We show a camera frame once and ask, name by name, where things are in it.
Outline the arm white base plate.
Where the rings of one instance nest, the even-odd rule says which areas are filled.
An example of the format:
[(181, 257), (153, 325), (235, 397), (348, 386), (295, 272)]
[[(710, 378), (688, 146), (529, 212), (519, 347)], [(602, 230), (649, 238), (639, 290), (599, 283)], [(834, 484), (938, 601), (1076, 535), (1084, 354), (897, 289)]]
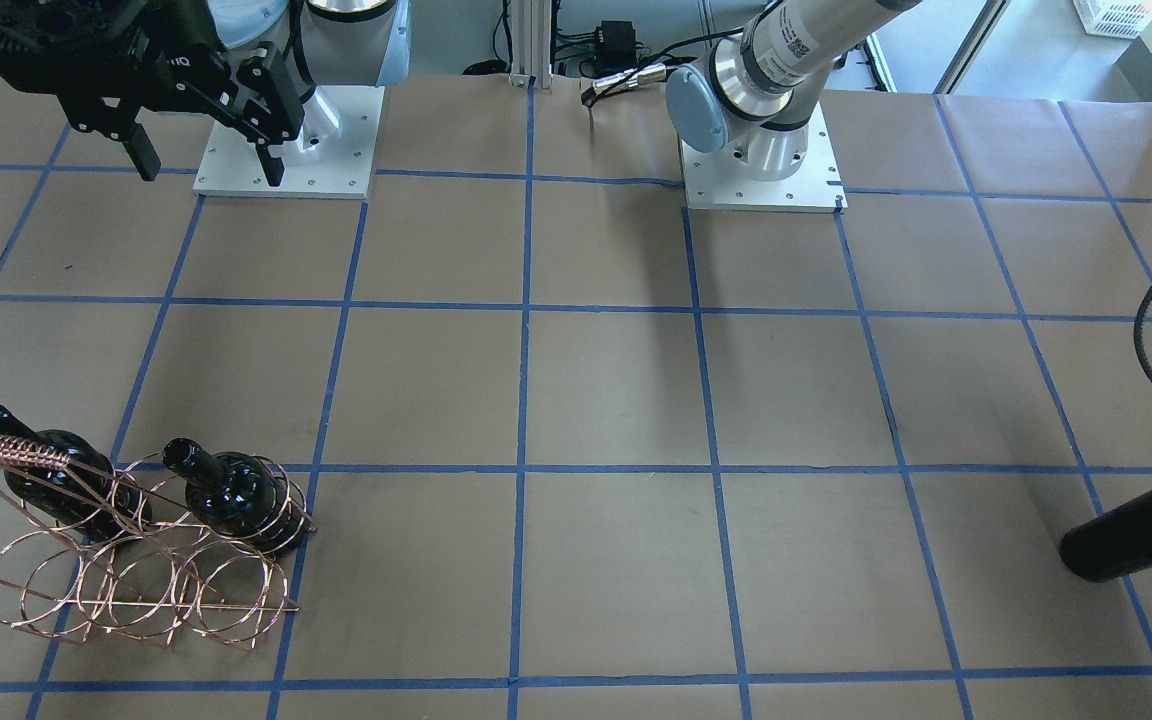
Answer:
[(282, 182), (270, 185), (251, 143), (212, 124), (194, 190), (214, 197), (365, 200), (372, 179), (384, 88), (319, 86), (300, 136), (271, 150)]
[(714, 152), (685, 142), (679, 150), (692, 210), (835, 213), (849, 206), (823, 105), (791, 132), (756, 128)]

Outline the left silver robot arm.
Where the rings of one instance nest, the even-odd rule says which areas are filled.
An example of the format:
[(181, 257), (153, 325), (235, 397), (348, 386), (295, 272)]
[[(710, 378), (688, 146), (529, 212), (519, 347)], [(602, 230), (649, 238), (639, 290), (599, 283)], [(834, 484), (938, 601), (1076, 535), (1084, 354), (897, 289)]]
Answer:
[(696, 152), (730, 152), (755, 181), (799, 169), (808, 127), (833, 65), (914, 1), (776, 1), (666, 82), (680, 141)]

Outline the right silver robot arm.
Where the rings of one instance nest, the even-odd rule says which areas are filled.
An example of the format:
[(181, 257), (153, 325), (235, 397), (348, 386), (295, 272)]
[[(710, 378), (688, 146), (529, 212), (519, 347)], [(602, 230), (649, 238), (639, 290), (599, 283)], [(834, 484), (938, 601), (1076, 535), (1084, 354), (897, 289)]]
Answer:
[(348, 94), (410, 73), (407, 1), (0, 1), (0, 78), (55, 97), (69, 126), (123, 147), (143, 181), (162, 161), (142, 111), (211, 118), (247, 143), (248, 190), (358, 161)]

